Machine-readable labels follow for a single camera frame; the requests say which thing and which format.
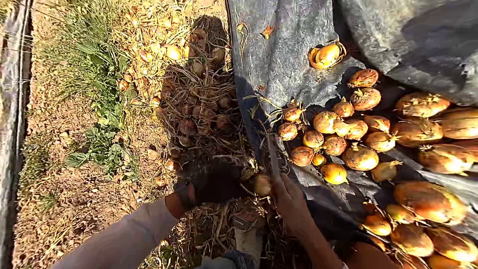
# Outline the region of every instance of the onion skin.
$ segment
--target onion skin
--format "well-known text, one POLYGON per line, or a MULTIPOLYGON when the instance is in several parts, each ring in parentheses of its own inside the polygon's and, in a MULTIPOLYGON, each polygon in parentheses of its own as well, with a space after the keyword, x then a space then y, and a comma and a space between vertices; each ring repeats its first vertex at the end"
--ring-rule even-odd
POLYGON ((438 94, 413 92, 401 97, 395 107, 406 116, 428 118, 450 106, 450 101, 438 94))
POLYGON ((356 90, 350 97, 355 110, 363 111, 376 107, 380 100, 380 92, 373 88, 356 90))
POLYGON ((471 169, 475 157, 464 147, 435 144, 422 147, 418 153, 418 161, 433 172, 466 176, 463 171, 471 169))
POLYGON ((347 183, 347 171, 338 164, 331 163, 326 164, 320 168, 320 173, 322 177, 330 184, 340 185, 342 183, 347 183))
POLYGON ((406 147, 418 147, 443 138, 443 130, 438 123, 417 117, 396 123, 392 132, 400 137, 397 143, 406 147))
POLYGON ((365 121, 349 119, 345 120, 345 123, 350 124, 350 131, 345 136, 346 139, 360 140, 369 129, 365 121))
POLYGON ((302 143, 311 148, 320 148, 324 143, 324 136, 316 130, 308 131, 304 134, 302 143))
POLYGON ((432 240, 424 233, 422 227, 414 224, 398 225, 390 237, 393 243, 409 255, 427 257, 433 253, 432 240))
POLYGON ((370 131, 382 131, 384 133, 390 132, 390 121, 385 117, 365 115, 363 121, 369 126, 370 131))
POLYGON ((426 233, 441 255, 461 261, 473 262, 478 258, 478 248, 465 236, 446 228, 428 228, 426 233))
POLYGON ((466 107, 445 111, 439 118, 443 136, 453 139, 478 138, 478 108, 466 107))
POLYGON ((353 88, 365 87, 370 88, 379 79, 379 73, 376 70, 371 68, 367 68, 364 70, 360 70, 352 75, 350 80, 348 81, 348 86, 353 88))
POLYGON ((325 153, 332 156, 339 156, 347 148, 347 141, 338 135, 329 135, 325 137, 322 147, 325 153))
POLYGON ((385 211, 390 216, 390 218, 400 224, 411 224, 416 219, 415 214, 413 214, 413 212, 404 208, 401 205, 391 203, 387 205, 385 211))
POLYGON ((347 118, 353 115, 354 106, 350 102, 347 102, 345 97, 343 97, 342 101, 340 101, 338 104, 335 104, 332 110, 341 118, 347 118))
POLYGON ((391 161, 387 163, 379 163, 377 167, 372 169, 370 173, 372 174, 373 180, 377 182, 383 182, 386 180, 392 181, 394 177, 397 176, 397 165, 403 164, 399 161, 391 161))
POLYGON ((352 146, 346 149, 342 159, 348 167, 358 171, 372 170, 379 164, 377 153, 364 146, 352 146))
POLYGON ((339 116, 330 111, 322 111, 314 117, 314 129, 323 134, 333 134, 334 120, 339 119, 339 116))
POLYGON ((298 146, 292 149, 290 157, 295 165, 308 166, 314 157, 314 150, 307 146, 298 146))

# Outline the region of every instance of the yellow onion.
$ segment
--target yellow onion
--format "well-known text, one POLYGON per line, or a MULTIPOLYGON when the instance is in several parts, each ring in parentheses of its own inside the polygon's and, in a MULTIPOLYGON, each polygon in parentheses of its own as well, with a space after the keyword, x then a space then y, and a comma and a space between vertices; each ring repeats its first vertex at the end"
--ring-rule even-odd
POLYGON ((373 180, 377 182, 382 182, 385 180, 393 180, 397 176, 397 165, 403 164, 399 161, 391 161, 387 163, 379 163, 377 167, 372 169, 370 173, 372 174, 373 180))
POLYGON ((338 135, 329 135, 325 137, 324 144, 321 148, 324 149, 325 153, 332 156, 339 156, 344 152, 347 147, 347 141, 344 138, 338 135))
POLYGON ((355 110, 363 111, 376 107, 381 100, 380 92, 373 88, 363 88, 356 90, 350 100, 355 110))
POLYGON ((427 257, 433 253, 433 242, 424 233, 423 227, 401 224, 394 229, 390 237, 394 244, 409 255, 427 257))
POLYGON ((373 132, 382 131, 384 133, 390 132, 389 119, 382 116, 367 116, 363 118, 363 121, 369 126, 369 129, 373 132))
POLYGON ((415 214, 413 214, 413 212, 404 208, 401 205, 391 203, 387 205, 385 211, 391 219, 401 224, 411 224, 416 219, 415 214))
POLYGON ((395 147, 398 137, 384 132, 373 132, 367 136, 365 144, 378 152, 385 152, 395 147))
POLYGON ((466 107, 445 111, 439 118, 443 136, 453 139, 478 138, 478 108, 466 107))
POLYGON ((392 132, 399 137, 397 143, 406 147, 418 147, 443 138, 443 130, 438 123, 418 117, 396 123, 392 132))
POLYGON ((447 228, 429 228, 426 233, 441 255, 461 261, 472 262, 478 258, 478 248, 465 236, 447 228))
POLYGON ((323 134, 333 134, 334 121, 339 119, 339 116, 334 112, 322 111, 314 117, 314 129, 323 134))
POLYGON ((440 254, 431 255, 426 262, 430 269, 466 269, 461 262, 448 259, 440 254))
POLYGON ((176 45, 164 45, 166 48, 166 56, 172 60, 181 59, 181 50, 176 45))
POLYGON ((466 174, 475 157, 461 146, 451 144, 427 145, 420 148, 418 161, 430 171, 442 174, 466 174))
POLYGON ((347 118, 353 115, 354 113, 354 106, 345 100, 345 97, 342 98, 340 103, 335 104, 332 110, 342 118, 347 118))
POLYGON ((320 148, 324 143, 324 136, 316 130, 308 131, 302 139, 304 146, 320 148))
POLYGON ((465 204, 444 187, 427 181, 410 181, 395 187, 398 204, 419 217, 448 225, 459 224, 467 215, 465 204))
POLYGON ((315 166, 322 166, 327 162, 326 158, 322 154, 315 154, 312 158, 312 164, 315 166))
POLYGON ((400 98, 395 107, 406 116, 428 118, 447 109, 450 101, 438 94, 413 92, 400 98))
POLYGON ((282 118, 288 122, 295 122, 300 119, 300 115, 305 111, 305 109, 300 108, 288 108, 284 111, 282 118))
POLYGON ((277 134, 283 141, 289 141, 297 136, 297 127, 294 123, 284 123, 279 126, 277 134))
POLYGON ((375 85, 375 83, 377 83, 378 79, 379 79, 379 73, 376 70, 367 68, 353 74, 350 80, 348 81, 348 86, 354 87, 354 88, 359 88, 359 87, 370 88, 373 85, 375 85))
POLYGON ((254 180, 254 191, 259 196, 268 196, 272 191, 271 178, 268 174, 262 173, 254 180))
POLYGON ((346 54, 342 43, 335 41, 322 48, 313 48, 309 54, 309 63, 315 69, 327 69, 340 62, 346 54))
POLYGON ((322 177, 324 177, 325 181, 330 184, 348 184, 347 171, 345 171, 341 165, 335 163, 326 164, 320 168, 320 173, 322 174, 322 177))
POLYGON ((358 171, 372 170, 379 164, 379 156, 375 151, 354 143, 344 151, 342 159, 348 167, 358 171))
POLYGON ((357 119, 345 120, 350 125, 350 130, 345 136, 346 139, 360 140, 368 131, 369 127, 364 121, 357 119))
POLYGON ((379 214, 367 216, 363 227, 380 236, 387 236, 391 233, 390 223, 379 214))
POLYGON ((314 150, 307 146, 298 146, 291 151, 291 161, 297 166, 308 166, 314 157, 314 150))

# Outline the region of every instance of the person's right hand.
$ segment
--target person's right hand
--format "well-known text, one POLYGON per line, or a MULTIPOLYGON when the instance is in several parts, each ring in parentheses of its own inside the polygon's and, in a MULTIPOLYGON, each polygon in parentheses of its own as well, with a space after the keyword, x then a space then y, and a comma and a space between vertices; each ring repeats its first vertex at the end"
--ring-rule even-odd
POLYGON ((300 188, 286 174, 282 173, 281 178, 284 184, 272 185, 277 211, 292 234, 298 239, 303 239, 308 236, 311 229, 317 229, 317 226, 300 188))

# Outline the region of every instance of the gray sleeve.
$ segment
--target gray sleeve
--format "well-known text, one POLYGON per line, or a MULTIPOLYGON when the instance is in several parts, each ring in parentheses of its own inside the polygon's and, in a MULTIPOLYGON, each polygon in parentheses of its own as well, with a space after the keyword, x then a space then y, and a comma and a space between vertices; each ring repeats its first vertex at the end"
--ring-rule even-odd
POLYGON ((164 197, 145 203, 90 237, 51 269, 135 269, 176 223, 178 220, 169 213, 164 197))

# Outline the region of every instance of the dry leaf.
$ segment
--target dry leaf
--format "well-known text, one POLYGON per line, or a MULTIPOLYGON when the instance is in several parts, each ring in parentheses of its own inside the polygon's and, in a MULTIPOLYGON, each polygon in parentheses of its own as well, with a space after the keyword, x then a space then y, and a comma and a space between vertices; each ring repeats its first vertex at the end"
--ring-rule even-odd
POLYGON ((264 30, 264 32, 262 32, 261 34, 264 36, 265 39, 269 39, 272 34, 272 31, 274 31, 274 27, 267 26, 266 30, 264 30))

